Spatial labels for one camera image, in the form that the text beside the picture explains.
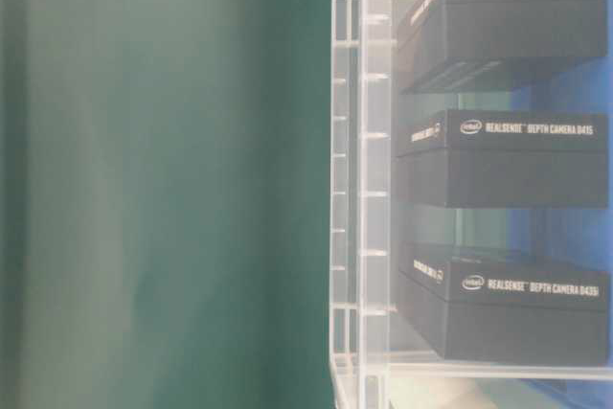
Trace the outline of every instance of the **box lid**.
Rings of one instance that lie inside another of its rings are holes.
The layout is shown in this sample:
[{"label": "box lid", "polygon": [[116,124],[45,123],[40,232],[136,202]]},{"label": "box lid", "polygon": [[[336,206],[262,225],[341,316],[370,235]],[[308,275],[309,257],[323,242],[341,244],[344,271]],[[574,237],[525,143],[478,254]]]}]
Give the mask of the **box lid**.
[{"label": "box lid", "polygon": [[399,270],[447,302],[608,310],[609,275],[517,251],[414,243]]},{"label": "box lid", "polygon": [[447,109],[397,136],[397,156],[434,148],[607,152],[603,114]]}]

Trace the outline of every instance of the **box side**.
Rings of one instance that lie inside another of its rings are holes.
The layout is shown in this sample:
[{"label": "box side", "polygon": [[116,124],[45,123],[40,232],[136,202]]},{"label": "box side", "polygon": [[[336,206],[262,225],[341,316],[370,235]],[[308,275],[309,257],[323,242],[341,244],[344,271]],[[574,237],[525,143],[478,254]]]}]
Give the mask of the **box side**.
[{"label": "box side", "polygon": [[452,60],[547,58],[553,66],[552,58],[581,62],[606,54],[604,0],[492,1],[444,8]]},{"label": "box side", "polygon": [[442,110],[397,134],[396,156],[446,146],[447,112]]},{"label": "box side", "polygon": [[[604,153],[455,149],[448,161],[446,187],[440,191],[445,191],[445,206],[450,208],[608,206]],[[426,200],[436,192],[428,192],[412,196],[416,202],[434,204]]]},{"label": "box side", "polygon": [[601,366],[605,312],[450,303],[444,358],[535,366]]}]

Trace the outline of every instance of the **teal background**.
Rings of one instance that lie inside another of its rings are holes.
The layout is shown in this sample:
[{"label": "teal background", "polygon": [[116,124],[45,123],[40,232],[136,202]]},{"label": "teal background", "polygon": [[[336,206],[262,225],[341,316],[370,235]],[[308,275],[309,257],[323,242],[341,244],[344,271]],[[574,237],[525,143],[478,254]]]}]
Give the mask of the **teal background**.
[{"label": "teal background", "polygon": [[329,3],[2,0],[3,407],[332,407]]}]

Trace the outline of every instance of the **black box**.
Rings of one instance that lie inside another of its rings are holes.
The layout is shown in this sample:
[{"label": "black box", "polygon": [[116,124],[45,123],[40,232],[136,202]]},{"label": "black box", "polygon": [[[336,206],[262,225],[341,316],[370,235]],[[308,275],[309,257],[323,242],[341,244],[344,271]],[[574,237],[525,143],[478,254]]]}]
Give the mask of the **black box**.
[{"label": "black box", "polygon": [[606,0],[417,0],[397,40],[403,91],[510,90],[606,55]]},{"label": "black box", "polygon": [[401,193],[447,208],[608,205],[605,115],[448,109],[397,136]]},{"label": "black box", "polygon": [[411,244],[398,312],[444,359],[599,366],[609,341],[606,272],[513,251]]}]

